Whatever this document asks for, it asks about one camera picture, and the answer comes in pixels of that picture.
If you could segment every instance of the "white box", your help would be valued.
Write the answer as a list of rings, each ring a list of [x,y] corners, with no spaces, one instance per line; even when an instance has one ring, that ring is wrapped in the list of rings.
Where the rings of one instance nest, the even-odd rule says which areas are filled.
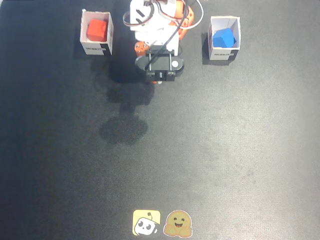
[[[231,28],[235,44],[233,47],[214,47],[213,35],[221,29]],[[240,17],[236,16],[212,16],[208,31],[209,59],[210,60],[235,60],[241,44]]]
[[[89,23],[92,19],[108,22],[106,41],[90,41],[87,38]],[[112,55],[114,41],[114,24],[110,12],[87,11],[82,9],[80,42],[87,55]]]

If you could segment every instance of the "box with red cube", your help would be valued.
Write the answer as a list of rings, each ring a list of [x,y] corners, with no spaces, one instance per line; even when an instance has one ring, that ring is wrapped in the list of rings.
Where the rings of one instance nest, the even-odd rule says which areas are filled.
[[[87,55],[112,55],[114,24],[110,12],[82,10],[80,42]]]

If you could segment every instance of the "hugging face emoji sticker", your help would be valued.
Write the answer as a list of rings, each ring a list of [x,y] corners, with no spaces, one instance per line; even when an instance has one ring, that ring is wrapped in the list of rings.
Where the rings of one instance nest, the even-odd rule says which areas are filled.
[[[163,233],[169,237],[190,238],[192,236],[192,222],[188,213],[176,210],[166,218]]]

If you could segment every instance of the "black cable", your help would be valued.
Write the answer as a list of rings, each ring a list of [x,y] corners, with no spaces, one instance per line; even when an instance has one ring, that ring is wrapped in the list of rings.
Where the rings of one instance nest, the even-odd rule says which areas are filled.
[[[184,5],[184,10],[183,10],[183,18],[181,19],[181,22],[179,23],[179,25],[177,26],[176,30],[174,31],[174,33],[171,35],[171,37],[160,47],[160,49],[151,57],[151,59],[149,60],[149,62],[147,63],[147,65],[145,66],[144,70],[146,71],[149,67],[149,65],[155,60],[156,57],[159,56],[160,52],[168,45],[168,43],[174,38],[174,36],[176,35],[176,33],[179,31],[180,27],[182,26],[184,20],[187,17],[187,12],[188,12],[188,1],[185,1],[185,5]]]

